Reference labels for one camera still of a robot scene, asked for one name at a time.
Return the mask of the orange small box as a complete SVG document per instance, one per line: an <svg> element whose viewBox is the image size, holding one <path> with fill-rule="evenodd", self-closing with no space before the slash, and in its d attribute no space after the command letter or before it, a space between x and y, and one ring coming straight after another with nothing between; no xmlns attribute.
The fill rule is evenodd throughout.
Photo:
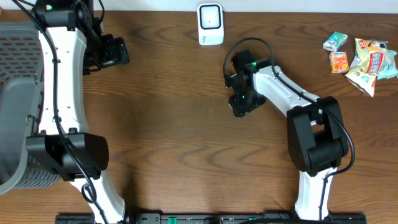
<svg viewBox="0 0 398 224"><path fill-rule="evenodd" d="M329 61L332 73L346 73L349 70L346 52L331 52Z"/></svg>

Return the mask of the light teal small packet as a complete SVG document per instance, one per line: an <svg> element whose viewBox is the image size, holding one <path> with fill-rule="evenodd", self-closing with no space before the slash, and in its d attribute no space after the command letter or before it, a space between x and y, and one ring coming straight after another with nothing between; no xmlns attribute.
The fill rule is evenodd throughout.
<svg viewBox="0 0 398 224"><path fill-rule="evenodd" d="M330 52L337 52L347 40L348 35L335 31L329 38L327 38L326 41L324 41L323 49Z"/></svg>

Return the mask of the yellow snack bag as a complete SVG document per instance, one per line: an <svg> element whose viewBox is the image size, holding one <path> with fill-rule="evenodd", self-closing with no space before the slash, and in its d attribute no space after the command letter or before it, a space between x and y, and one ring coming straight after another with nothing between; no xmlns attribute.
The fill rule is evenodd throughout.
<svg viewBox="0 0 398 224"><path fill-rule="evenodd" d="M355 38L355 57L345 78L362 92L374 96L376 78L387 55L388 41Z"/></svg>

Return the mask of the teal snack packet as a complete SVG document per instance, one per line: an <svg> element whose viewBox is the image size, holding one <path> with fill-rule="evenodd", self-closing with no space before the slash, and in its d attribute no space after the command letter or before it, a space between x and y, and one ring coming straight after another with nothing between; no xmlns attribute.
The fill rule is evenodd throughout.
<svg viewBox="0 0 398 224"><path fill-rule="evenodd" d="M397 78L397 66L395 56L397 53L393 50L387 50L387 54L383 60L382 67L377 75L377 79Z"/></svg>

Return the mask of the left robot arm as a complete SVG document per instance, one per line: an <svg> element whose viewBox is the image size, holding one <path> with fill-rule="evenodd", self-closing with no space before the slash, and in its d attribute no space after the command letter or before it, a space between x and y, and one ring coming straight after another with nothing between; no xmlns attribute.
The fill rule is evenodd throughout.
<svg viewBox="0 0 398 224"><path fill-rule="evenodd" d="M107 173L107 140L91 134L83 104L83 77L129 62L122 37L103 32L92 1L37 1L28 12L39 30L44 60L44 105L28 153L82 194L93 223L134 223Z"/></svg>

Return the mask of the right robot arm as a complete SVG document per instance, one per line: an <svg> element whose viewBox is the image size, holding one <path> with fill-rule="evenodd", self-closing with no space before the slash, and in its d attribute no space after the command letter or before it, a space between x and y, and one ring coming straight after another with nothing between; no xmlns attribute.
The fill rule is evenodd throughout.
<svg viewBox="0 0 398 224"><path fill-rule="evenodd" d="M242 118L270 101L287 118L290 158L299 170L299 192L294 206L299 219L328 219L332 174L348 153L348 138L341 129L340 106L331 96L320 98L287 78L271 60L255 60L249 50L231 59L235 74L226 76L234 90L229 106Z"/></svg>

